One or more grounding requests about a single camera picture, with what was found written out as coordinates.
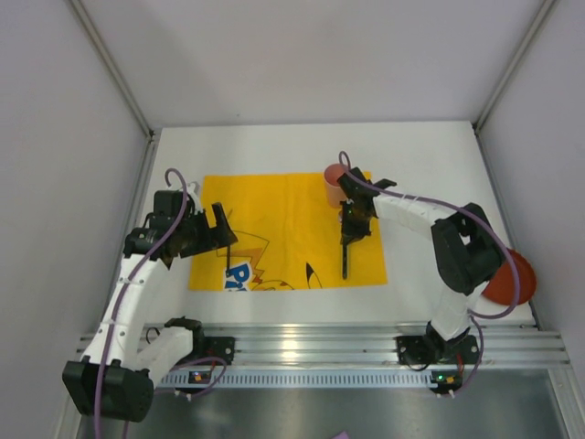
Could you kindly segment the spoon with teal handle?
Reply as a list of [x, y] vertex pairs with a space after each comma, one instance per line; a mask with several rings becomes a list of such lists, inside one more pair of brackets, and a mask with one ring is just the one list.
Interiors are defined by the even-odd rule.
[[348, 278], [348, 244], [342, 242], [342, 278]]

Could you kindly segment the fork with dark handle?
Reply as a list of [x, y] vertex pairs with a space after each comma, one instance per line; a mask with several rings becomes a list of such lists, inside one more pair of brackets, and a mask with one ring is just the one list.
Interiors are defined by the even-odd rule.
[[231, 244], [228, 244], [226, 247], [226, 277], [229, 276], [229, 270], [230, 270], [230, 260], [231, 260]]

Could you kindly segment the pink plastic cup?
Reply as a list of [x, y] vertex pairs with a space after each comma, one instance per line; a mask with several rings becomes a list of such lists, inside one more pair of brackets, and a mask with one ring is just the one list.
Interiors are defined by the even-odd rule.
[[332, 208], [337, 208], [346, 200], [346, 194], [338, 182], [345, 170], [343, 165], [337, 163], [328, 166], [324, 171], [325, 194], [327, 203]]

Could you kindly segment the yellow cartoon placemat cloth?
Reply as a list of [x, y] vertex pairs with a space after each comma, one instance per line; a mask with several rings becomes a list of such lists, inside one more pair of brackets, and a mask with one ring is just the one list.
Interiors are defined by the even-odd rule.
[[339, 209], [327, 203], [319, 173], [207, 176], [202, 203], [220, 202], [238, 242], [197, 255], [191, 291], [291, 291], [376, 286], [388, 281], [379, 226], [348, 248], [342, 278]]

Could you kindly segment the red plastic plate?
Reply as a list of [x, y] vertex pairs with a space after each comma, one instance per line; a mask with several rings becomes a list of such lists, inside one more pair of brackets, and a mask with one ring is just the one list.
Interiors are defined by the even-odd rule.
[[[537, 290], [537, 276], [530, 262], [519, 252], [508, 250], [515, 262], [520, 292], [518, 305], [528, 302]], [[498, 305], [511, 305], [515, 294], [514, 277], [512, 268], [505, 262], [496, 272], [495, 276], [485, 287], [482, 297]]]

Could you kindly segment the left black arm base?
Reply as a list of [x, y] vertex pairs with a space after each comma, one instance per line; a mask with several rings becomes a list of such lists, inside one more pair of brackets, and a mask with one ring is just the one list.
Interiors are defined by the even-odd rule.
[[179, 363], [187, 364], [197, 359], [217, 357], [231, 365], [236, 351], [235, 347], [236, 339], [234, 337], [203, 336], [195, 341], [193, 350], [182, 358]]

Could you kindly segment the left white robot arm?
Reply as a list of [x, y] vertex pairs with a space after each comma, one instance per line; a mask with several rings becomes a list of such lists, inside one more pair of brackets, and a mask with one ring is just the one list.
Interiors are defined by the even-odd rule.
[[175, 367], [232, 362], [234, 337], [208, 337], [200, 321], [185, 316], [170, 318], [154, 341], [140, 346], [146, 314], [173, 260], [230, 250], [236, 243], [222, 205], [211, 208], [213, 223], [193, 191], [159, 190], [144, 225], [126, 236], [119, 279], [100, 326], [81, 358], [62, 372], [80, 414], [139, 423]]

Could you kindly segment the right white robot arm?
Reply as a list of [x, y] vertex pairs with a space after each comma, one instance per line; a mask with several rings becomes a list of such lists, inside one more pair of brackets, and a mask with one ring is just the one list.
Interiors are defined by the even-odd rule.
[[504, 245], [497, 240], [484, 210], [477, 204], [449, 207], [439, 201], [389, 190], [395, 182], [367, 179], [354, 167], [337, 183], [346, 199], [341, 203], [342, 276], [348, 275], [348, 247], [371, 235], [372, 219], [411, 230], [431, 242], [444, 287], [427, 335], [453, 342], [470, 327], [476, 290], [490, 281], [505, 261]]

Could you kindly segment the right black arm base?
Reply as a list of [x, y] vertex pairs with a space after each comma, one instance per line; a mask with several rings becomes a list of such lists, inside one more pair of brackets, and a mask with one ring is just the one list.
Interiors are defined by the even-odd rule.
[[474, 364], [479, 359], [480, 348], [473, 335], [463, 334], [452, 340], [431, 335], [400, 336], [396, 338], [399, 364], [418, 366]]

